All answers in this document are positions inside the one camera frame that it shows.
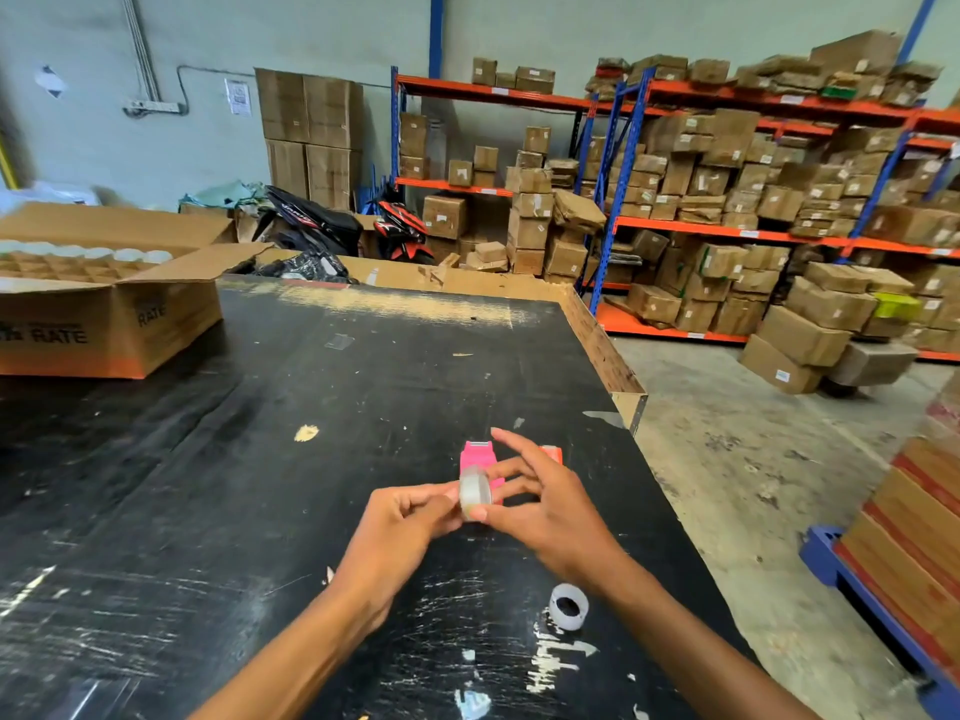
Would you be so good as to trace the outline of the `person's left hand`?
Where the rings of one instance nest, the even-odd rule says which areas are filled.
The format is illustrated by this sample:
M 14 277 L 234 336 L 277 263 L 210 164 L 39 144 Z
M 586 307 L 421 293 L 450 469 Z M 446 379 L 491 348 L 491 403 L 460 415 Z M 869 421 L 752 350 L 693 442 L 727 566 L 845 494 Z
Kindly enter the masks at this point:
M 428 536 L 422 525 L 422 507 L 428 502 L 459 502 L 458 483 L 381 487 L 368 498 L 332 578 L 332 587 L 351 601 L 366 634 L 383 624 L 397 594 L 439 538 Z

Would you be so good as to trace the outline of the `person's right hand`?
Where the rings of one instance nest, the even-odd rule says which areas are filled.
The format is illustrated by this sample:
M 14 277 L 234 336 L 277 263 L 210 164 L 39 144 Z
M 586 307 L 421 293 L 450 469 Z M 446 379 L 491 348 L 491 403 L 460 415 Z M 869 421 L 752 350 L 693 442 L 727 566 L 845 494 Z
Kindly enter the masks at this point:
M 501 428 L 492 428 L 490 434 L 522 456 L 537 476 L 518 476 L 492 489 L 491 505 L 525 505 L 522 529 L 497 531 L 529 548 L 560 580 L 591 593 L 606 593 L 628 556 L 579 477 L 525 436 Z

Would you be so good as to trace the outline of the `clear tape roll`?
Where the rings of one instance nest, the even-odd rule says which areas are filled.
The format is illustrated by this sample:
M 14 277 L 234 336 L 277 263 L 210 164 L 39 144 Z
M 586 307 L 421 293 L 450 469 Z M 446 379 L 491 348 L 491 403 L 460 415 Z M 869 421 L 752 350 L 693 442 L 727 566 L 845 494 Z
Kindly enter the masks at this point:
M 471 464 L 459 476 L 458 496 L 464 522 L 474 522 L 472 510 L 494 503 L 493 489 L 485 468 Z

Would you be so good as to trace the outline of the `person's right forearm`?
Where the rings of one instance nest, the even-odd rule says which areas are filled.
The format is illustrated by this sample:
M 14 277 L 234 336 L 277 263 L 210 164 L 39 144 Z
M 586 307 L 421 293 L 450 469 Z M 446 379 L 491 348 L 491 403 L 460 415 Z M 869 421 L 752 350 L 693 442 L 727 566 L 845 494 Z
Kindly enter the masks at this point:
M 822 720 L 622 550 L 587 565 L 598 592 L 702 720 Z

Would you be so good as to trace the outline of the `pink tape dispenser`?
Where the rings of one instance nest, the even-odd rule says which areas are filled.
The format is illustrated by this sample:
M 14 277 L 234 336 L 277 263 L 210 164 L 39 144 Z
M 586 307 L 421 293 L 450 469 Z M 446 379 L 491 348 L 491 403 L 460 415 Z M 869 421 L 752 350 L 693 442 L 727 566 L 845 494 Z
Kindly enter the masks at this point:
M 563 452 L 560 447 L 541 444 L 538 448 L 549 455 L 553 461 L 560 465 L 564 464 Z M 499 459 L 492 440 L 468 440 L 462 447 L 460 453 L 458 478 L 469 473 L 486 472 L 488 468 L 496 465 L 498 462 Z

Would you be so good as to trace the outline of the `white empty tape core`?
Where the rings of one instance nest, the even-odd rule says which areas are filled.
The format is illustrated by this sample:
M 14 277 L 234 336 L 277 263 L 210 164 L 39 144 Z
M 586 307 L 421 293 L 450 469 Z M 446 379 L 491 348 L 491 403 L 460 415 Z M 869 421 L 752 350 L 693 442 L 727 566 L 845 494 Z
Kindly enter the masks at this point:
M 554 586 L 547 613 L 553 624 L 561 631 L 580 632 L 590 611 L 590 599 L 578 586 L 563 582 Z

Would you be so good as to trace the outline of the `red and black motorcycle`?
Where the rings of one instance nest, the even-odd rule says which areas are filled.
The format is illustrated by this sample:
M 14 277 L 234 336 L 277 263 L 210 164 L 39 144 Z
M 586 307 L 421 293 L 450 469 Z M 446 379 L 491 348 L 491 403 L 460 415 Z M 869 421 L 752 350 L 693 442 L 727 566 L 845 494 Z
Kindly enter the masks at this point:
M 427 245 L 426 224 L 404 204 L 380 198 L 373 224 L 377 251 L 384 260 L 434 266 L 434 253 Z

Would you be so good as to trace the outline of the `narrow orange blue shelf rack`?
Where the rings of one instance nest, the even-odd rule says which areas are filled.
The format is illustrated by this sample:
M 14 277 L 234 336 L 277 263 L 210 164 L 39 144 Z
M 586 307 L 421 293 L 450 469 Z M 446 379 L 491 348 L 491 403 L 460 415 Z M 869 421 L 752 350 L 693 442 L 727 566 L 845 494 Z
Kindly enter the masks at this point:
M 403 188 L 432 189 L 423 199 L 422 216 L 427 228 L 427 246 L 434 240 L 459 243 L 471 220 L 471 206 L 465 195 L 510 199 L 506 240 L 482 241 L 463 253 L 468 269 L 543 277 L 560 284 L 582 284 L 589 279 L 590 251 L 594 236 L 602 233 L 606 216 L 596 204 L 586 204 L 583 180 L 596 182 L 600 163 L 591 163 L 596 149 L 593 136 L 581 139 L 574 125 L 573 158 L 551 159 L 552 129 L 527 126 L 514 164 L 505 169 L 503 185 L 497 186 L 498 149 L 477 145 L 471 159 L 448 161 L 447 180 L 423 179 L 429 175 L 432 159 L 427 154 L 430 119 L 406 110 L 406 98 L 473 101 L 516 108 L 586 113 L 583 98 L 553 95 L 552 73 L 518 68 L 513 87 L 502 85 L 488 60 L 476 59 L 480 74 L 473 83 L 450 82 L 398 74 L 391 69 L 390 101 L 391 163 L 390 184 L 395 194 Z

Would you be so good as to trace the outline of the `blue plastic pallet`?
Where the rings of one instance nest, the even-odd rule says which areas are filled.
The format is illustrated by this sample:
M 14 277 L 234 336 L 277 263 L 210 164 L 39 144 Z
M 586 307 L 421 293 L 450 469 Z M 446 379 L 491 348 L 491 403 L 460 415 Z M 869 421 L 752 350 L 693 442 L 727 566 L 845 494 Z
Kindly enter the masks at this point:
M 812 525 L 805 531 L 798 557 L 824 586 L 843 593 L 847 602 L 918 680 L 915 693 L 930 720 L 960 720 L 960 678 L 947 666 L 947 658 L 911 619 L 898 616 L 882 601 L 878 584 L 850 556 L 842 556 L 843 530 Z

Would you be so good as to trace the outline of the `pale green plastic sheet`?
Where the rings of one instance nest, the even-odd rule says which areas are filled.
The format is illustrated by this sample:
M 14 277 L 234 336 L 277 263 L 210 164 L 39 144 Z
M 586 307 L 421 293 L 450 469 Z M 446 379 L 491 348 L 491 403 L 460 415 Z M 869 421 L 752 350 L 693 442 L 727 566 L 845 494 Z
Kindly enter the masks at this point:
M 267 188 L 262 182 L 244 182 L 234 179 L 198 192 L 187 192 L 178 201 L 178 207 L 182 209 L 186 205 L 191 205 L 228 210 L 237 207 L 258 208 L 268 203 Z

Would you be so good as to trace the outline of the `open brown cardboard box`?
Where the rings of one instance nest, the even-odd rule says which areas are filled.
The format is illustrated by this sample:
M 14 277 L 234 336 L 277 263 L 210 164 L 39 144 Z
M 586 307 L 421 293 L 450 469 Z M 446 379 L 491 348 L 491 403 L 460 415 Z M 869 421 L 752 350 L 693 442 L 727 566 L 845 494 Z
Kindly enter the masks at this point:
M 174 254 L 112 285 L 0 282 L 0 376 L 145 378 L 222 320 L 217 279 L 271 248 L 224 216 L 46 202 L 0 216 L 0 239 Z

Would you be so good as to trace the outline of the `stack of red-striped cartons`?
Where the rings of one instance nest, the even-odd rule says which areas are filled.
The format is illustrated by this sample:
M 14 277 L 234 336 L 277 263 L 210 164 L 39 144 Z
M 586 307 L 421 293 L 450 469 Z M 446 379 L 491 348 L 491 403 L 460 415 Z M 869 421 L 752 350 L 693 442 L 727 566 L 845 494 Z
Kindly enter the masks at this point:
M 835 549 L 960 686 L 960 368 Z

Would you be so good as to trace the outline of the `blue steel column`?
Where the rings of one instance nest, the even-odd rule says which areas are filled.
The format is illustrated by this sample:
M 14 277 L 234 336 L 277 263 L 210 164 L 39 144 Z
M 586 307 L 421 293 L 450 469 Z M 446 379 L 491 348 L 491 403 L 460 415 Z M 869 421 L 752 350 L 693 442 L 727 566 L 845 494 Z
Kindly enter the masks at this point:
M 429 0 L 428 77 L 443 78 L 446 0 Z

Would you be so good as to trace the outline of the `row of white rolls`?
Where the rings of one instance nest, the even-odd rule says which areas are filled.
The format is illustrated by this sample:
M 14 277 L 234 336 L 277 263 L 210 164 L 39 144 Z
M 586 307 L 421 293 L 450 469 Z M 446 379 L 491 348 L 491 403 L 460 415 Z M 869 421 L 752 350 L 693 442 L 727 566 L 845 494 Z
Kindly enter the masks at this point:
M 108 247 L 105 245 L 56 244 L 50 241 L 19 241 L 0 239 L 1 255 L 69 258 L 80 261 L 109 261 L 117 263 L 161 265 L 175 259 L 164 249 L 143 250 L 136 247 Z

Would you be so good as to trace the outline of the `cardboard divider grid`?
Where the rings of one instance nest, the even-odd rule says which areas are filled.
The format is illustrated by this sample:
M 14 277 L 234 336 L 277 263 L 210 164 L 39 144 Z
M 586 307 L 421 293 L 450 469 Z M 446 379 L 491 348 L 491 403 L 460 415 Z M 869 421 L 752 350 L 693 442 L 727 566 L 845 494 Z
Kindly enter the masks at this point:
M 26 252 L 0 253 L 0 282 L 49 280 L 113 285 L 156 266 L 155 263 L 145 261 L 120 261 L 106 255 L 88 258 Z

